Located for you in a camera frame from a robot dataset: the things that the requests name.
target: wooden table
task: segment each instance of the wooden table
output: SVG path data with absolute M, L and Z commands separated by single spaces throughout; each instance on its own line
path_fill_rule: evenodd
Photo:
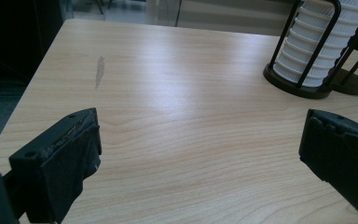
M 358 122 L 358 97 L 308 100 L 269 84 L 277 42 L 67 21 L 0 136 L 0 172 L 57 120 L 96 107 L 102 165 L 64 223 L 358 223 L 298 159 L 308 109 Z

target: floor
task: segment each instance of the floor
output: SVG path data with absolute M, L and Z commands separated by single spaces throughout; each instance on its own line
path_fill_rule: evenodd
M 96 1 L 73 0 L 75 19 L 99 20 L 99 21 L 121 21 L 130 23 L 146 23 L 145 2 L 115 0 L 108 9 L 108 1 L 103 2 L 103 15 L 98 9 Z M 68 7 L 67 17 L 72 13 Z M 0 79 L 0 133 L 3 131 L 14 108 L 19 102 L 26 87 L 20 82 L 10 79 Z

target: wood grain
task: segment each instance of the wood grain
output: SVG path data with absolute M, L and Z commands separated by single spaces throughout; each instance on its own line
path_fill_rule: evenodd
M 298 159 L 308 109 L 358 122 L 358 97 L 308 100 L 270 85 L 262 72 L 277 42 L 67 21 L 0 136 L 0 172 L 58 119 L 96 107 L 102 165 L 63 223 L 358 223 Z

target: white cup stack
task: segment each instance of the white cup stack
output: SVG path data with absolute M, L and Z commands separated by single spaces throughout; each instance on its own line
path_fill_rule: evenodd
M 358 27 L 358 0 L 339 0 L 341 13 L 333 31 L 328 36 L 316 61 L 303 82 L 305 87 L 319 87 L 334 67 L 343 49 Z M 306 0 L 300 8 L 295 23 L 273 66 L 275 73 L 297 83 L 316 50 L 328 23 L 334 14 L 334 6 L 324 0 Z

